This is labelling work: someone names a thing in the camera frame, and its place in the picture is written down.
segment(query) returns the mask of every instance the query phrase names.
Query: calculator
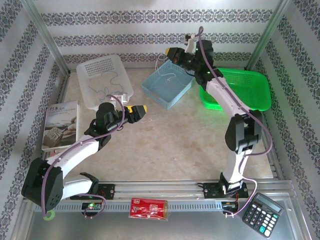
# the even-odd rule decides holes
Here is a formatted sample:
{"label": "calculator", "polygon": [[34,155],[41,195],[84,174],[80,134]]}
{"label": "calculator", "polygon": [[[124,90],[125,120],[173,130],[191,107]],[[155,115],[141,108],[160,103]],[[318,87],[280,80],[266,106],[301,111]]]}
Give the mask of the calculator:
{"label": "calculator", "polygon": [[282,206],[258,192],[249,203],[242,221],[268,239],[283,211]]}

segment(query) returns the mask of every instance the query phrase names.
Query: robotic arm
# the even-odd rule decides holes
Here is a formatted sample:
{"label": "robotic arm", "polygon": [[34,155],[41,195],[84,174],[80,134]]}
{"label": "robotic arm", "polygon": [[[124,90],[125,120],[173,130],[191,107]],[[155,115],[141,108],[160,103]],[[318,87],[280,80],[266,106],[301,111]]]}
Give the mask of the robotic arm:
{"label": "robotic arm", "polygon": [[205,57],[212,66],[214,77],[208,68],[200,49],[200,42],[196,43],[195,53],[185,51],[179,47],[167,48],[165,54],[172,63],[186,70],[194,71],[196,82],[220,104],[230,118],[225,133],[225,143],[229,148],[226,169],[220,174],[219,188],[223,195],[240,190],[243,186],[243,172],[253,147],[261,139],[261,126],[244,110],[261,121],[262,114],[258,110],[251,110],[246,106],[227,84],[223,74],[213,66],[213,47],[209,40],[201,40]]}
{"label": "robotic arm", "polygon": [[141,120],[147,112],[144,105],[125,106],[124,112],[116,111],[112,103],[100,104],[96,112],[96,119],[92,120],[90,127],[84,132],[79,141],[58,155],[42,160],[35,159],[29,168],[24,181],[21,194],[41,206],[41,191],[44,176],[48,168],[62,154],[61,160],[57,162],[48,174],[45,185],[45,209],[52,210],[62,199],[78,194],[96,194],[99,180],[94,176],[82,172],[75,178],[67,179],[68,173],[90,155],[102,149],[111,139],[111,135],[93,139],[110,133],[121,123],[136,123]]}

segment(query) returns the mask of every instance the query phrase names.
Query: patterned wallpaper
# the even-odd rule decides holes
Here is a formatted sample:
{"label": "patterned wallpaper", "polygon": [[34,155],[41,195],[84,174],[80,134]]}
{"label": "patterned wallpaper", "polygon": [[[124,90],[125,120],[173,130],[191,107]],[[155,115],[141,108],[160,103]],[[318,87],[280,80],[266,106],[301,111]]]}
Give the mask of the patterned wallpaper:
{"label": "patterned wallpaper", "polygon": [[267,76],[265,113],[284,176],[291,179],[312,239],[320,239],[320,6],[295,0],[256,69]]}
{"label": "patterned wallpaper", "polygon": [[0,0],[0,240],[10,239],[47,105],[65,77],[19,0]]}
{"label": "patterned wallpaper", "polygon": [[68,66],[120,55],[125,67],[153,67],[168,47],[203,25],[217,66],[245,67],[279,0],[36,0]]}

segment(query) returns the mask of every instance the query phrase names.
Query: green tape roll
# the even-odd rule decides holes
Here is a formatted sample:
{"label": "green tape roll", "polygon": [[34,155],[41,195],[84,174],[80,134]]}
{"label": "green tape roll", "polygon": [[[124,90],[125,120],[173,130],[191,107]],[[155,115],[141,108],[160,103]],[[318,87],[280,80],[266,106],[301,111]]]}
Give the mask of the green tape roll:
{"label": "green tape roll", "polygon": [[46,213],[46,216],[43,217],[44,220],[46,221],[51,221],[52,219],[54,219],[56,213],[53,210],[50,210]]}

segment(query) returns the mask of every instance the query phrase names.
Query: calculator display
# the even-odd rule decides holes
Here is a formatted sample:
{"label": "calculator display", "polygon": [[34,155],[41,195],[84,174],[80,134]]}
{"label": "calculator display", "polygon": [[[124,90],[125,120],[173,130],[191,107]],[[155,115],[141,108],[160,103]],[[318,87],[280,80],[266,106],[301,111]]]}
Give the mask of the calculator display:
{"label": "calculator display", "polygon": [[267,199],[265,199],[261,195],[258,195],[256,199],[260,200],[261,202],[263,202],[264,204],[266,204],[267,206],[269,206],[270,208],[272,208],[273,210],[275,210],[278,213],[281,211],[281,209],[279,207],[274,205],[272,202],[269,202]]}

